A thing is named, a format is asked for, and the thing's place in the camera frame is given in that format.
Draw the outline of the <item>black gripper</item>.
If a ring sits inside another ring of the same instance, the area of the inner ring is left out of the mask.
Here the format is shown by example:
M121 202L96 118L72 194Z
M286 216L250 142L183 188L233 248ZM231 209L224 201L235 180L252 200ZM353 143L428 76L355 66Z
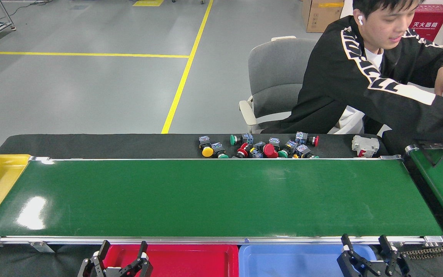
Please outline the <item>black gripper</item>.
M380 255L385 264L376 264L360 256L353 248L348 234L341 236L343 251L337 258L337 263L345 277L411 277L406 261L387 239L386 235L379 237Z
M140 273L140 277L150 277L153 266L149 261L149 257L146 253L148 244L146 241L142 241L137 258L132 263L121 268L105 268L103 260L106 258L106 254L109 251L111 244L108 240L104 240L101 248L96 254L93 254L92 258L84 259L81 263L78 277L91 277L95 272L97 277L135 277L137 273Z

